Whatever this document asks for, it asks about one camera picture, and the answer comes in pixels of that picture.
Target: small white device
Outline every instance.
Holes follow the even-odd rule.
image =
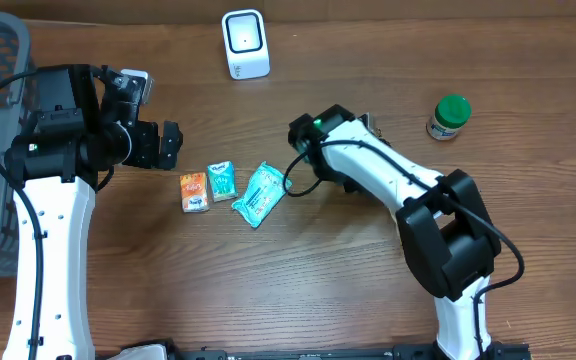
[[[228,70],[235,80],[270,73],[264,19],[257,10],[231,11],[221,19]]]

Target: orange snack package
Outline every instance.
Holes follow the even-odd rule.
[[[201,212],[210,208],[208,205],[208,191],[206,189],[206,173],[182,175],[181,206],[184,212]]]

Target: green lid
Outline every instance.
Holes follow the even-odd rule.
[[[448,95],[441,99],[435,108],[437,121],[450,129],[462,127],[470,118],[472,109],[470,103],[461,95]]]

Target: wire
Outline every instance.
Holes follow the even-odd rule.
[[[28,120],[26,123],[21,127],[21,131],[19,135],[21,136],[31,136],[32,133],[35,131],[37,127],[37,123],[39,122],[39,118],[37,117],[36,112],[31,112],[30,116],[28,116]]]
[[[19,74],[15,74],[7,79],[4,79],[0,82],[0,90],[8,86],[8,84],[28,77],[36,75],[38,71],[25,71]],[[0,174],[6,180],[8,185],[17,192],[19,198],[21,199],[22,203],[26,207],[28,211],[28,215],[30,216],[30,222],[32,223],[32,227],[34,230],[34,238],[35,238],[35,251],[36,251],[36,267],[35,267],[35,298],[34,304],[32,309],[32,328],[30,331],[30,340],[29,340],[29,351],[28,351],[28,359],[35,360],[37,357],[37,350],[39,347],[39,318],[41,316],[41,300],[42,300],[42,293],[43,293],[43,273],[44,273],[44,255],[43,255],[43,234],[41,232],[41,226],[39,224],[39,218],[37,217],[37,213],[35,212],[30,199],[26,195],[23,190],[23,186],[15,182],[15,180],[8,174],[6,169],[0,163]]]
[[[104,177],[104,179],[101,180],[99,185],[97,185],[97,192],[101,191],[101,189],[103,189],[104,187],[106,187],[106,185],[108,185],[108,183],[110,182],[110,179],[112,179],[112,176],[114,174],[115,174],[115,167],[111,166],[110,169],[108,169],[108,173],[106,174],[106,177]]]
[[[319,146],[316,146],[316,147],[309,147],[307,151],[304,151],[303,153],[299,154],[299,156],[297,156],[297,158],[295,158],[295,160],[293,160],[293,162],[290,163],[290,165],[288,165],[288,168],[286,168],[286,173],[284,175],[284,180],[283,180],[284,191],[286,192],[286,194],[288,194],[289,196],[292,196],[292,197],[301,197],[301,196],[307,195],[307,194],[311,193],[313,190],[315,190],[317,188],[317,186],[319,186],[319,184],[321,183],[321,179],[318,180],[313,186],[311,186],[306,191],[303,191],[301,193],[290,193],[288,191],[288,188],[286,187],[288,174],[292,171],[292,169],[295,167],[295,165],[297,165],[306,156],[313,155],[316,151],[318,151],[324,147],[335,146],[335,145],[355,145],[355,146],[366,148],[366,149],[374,152],[375,154],[379,155],[379,157],[381,157],[388,164],[392,165],[395,169],[397,169],[397,171],[399,171],[411,183],[421,187],[422,189],[424,189],[426,191],[431,189],[431,187],[429,185],[422,182],[415,175],[413,175],[412,173],[410,173],[409,171],[404,169],[401,165],[399,165],[395,160],[390,158],[386,153],[381,151],[379,148],[377,148],[371,144],[365,143],[363,141],[358,141],[358,140],[333,140],[333,141],[328,141],[328,142],[319,144]],[[479,322],[480,322],[479,321],[479,307],[478,307],[479,302],[481,301],[481,297],[485,293],[487,293],[491,290],[502,288],[504,286],[508,286],[510,284],[515,283],[517,280],[519,280],[523,276],[524,271],[525,271],[524,258],[521,255],[521,252],[519,252],[519,249],[517,249],[517,247],[515,246],[515,244],[513,244],[512,241],[510,241],[510,239],[506,235],[504,235],[499,229],[497,229],[493,224],[482,219],[477,214],[468,210],[466,207],[464,207],[460,203],[454,201],[453,199],[451,199],[447,196],[445,196],[444,199],[456,211],[459,211],[462,214],[464,214],[464,215],[470,217],[471,219],[477,221],[478,223],[483,225],[486,229],[488,229],[488,231],[490,231],[495,236],[497,236],[510,249],[510,251],[513,253],[513,255],[517,258],[518,269],[517,269],[517,273],[515,275],[513,275],[512,277],[510,277],[506,280],[502,280],[500,282],[497,282],[497,283],[494,283],[492,285],[484,287],[483,289],[477,291],[477,293],[475,293],[475,296],[473,297],[473,311],[474,311],[474,317],[475,317],[475,319],[474,319],[475,320],[475,337],[476,337],[476,341],[477,341],[477,348],[479,350],[479,357],[480,357],[480,359],[484,359],[485,353],[484,353],[484,349],[482,346],[481,332],[479,329]]]

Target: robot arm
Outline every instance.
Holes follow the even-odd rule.
[[[104,83],[101,107],[94,79]],[[40,68],[40,110],[31,115],[6,152],[6,168],[24,185],[37,212],[43,244],[43,288],[38,360],[94,360],[86,306],[88,227],[98,172],[116,164],[169,170],[182,134],[176,123],[138,119],[153,80],[145,72],[121,73],[90,65]],[[27,359],[37,272],[34,229],[15,193],[19,264],[15,312],[4,360]]]
[[[367,191],[386,205],[397,222],[408,267],[435,297],[437,347],[451,360],[477,359],[472,298],[490,280],[493,258],[501,251],[499,239],[458,212],[442,229],[435,218],[454,212],[443,201],[449,196],[490,221],[479,191],[460,170],[444,177],[404,158],[376,136],[371,125],[368,114],[356,118],[335,105],[315,118],[305,114],[291,123],[288,141],[297,151],[308,151],[307,161],[320,180]],[[411,181],[386,158],[425,186]],[[483,300],[478,305],[479,334],[487,349],[491,339]]]

